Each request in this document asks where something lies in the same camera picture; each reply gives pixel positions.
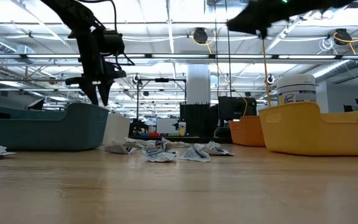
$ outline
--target table surface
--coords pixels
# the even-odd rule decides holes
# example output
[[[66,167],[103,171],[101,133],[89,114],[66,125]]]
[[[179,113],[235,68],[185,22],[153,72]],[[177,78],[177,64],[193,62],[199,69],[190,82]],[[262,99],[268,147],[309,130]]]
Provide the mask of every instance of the table surface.
[[[20,152],[0,160],[0,223],[358,224],[358,157],[225,147],[208,163]]]

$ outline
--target desk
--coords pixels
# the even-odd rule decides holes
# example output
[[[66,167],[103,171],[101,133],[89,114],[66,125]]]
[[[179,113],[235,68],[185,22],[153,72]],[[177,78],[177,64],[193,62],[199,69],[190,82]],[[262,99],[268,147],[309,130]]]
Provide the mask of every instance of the desk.
[[[20,152],[0,161],[0,223],[358,223],[358,157],[225,147],[209,163]]]

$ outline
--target teal bin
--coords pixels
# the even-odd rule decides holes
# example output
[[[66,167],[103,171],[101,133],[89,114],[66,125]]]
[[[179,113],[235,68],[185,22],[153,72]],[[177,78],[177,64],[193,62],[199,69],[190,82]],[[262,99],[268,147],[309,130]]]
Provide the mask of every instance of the teal bin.
[[[0,146],[8,151],[83,151],[102,144],[108,110],[73,103],[67,111],[0,107]]]

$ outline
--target white container lid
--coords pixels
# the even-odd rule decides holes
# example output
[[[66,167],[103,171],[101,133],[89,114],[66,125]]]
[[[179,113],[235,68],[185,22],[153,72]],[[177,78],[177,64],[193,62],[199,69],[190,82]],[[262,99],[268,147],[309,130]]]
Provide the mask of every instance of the white container lid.
[[[281,77],[277,80],[277,88],[289,85],[316,85],[316,79],[312,75],[292,75],[288,77]]]

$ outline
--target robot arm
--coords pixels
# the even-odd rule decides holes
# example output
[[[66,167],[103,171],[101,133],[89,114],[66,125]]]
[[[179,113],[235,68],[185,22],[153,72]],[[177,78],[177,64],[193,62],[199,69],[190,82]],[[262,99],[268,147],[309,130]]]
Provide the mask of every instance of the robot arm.
[[[267,28],[274,22],[312,10],[325,11],[330,7],[343,7],[353,0],[250,0],[248,6],[227,22],[230,31],[267,36]]]
[[[105,61],[104,57],[124,53],[122,34],[116,30],[106,30],[92,11],[76,0],[41,1],[71,29],[68,38],[77,40],[84,73],[81,77],[67,79],[66,84],[79,84],[94,105],[98,105],[97,86],[103,104],[107,106],[114,79],[126,77],[126,73],[119,65]]]

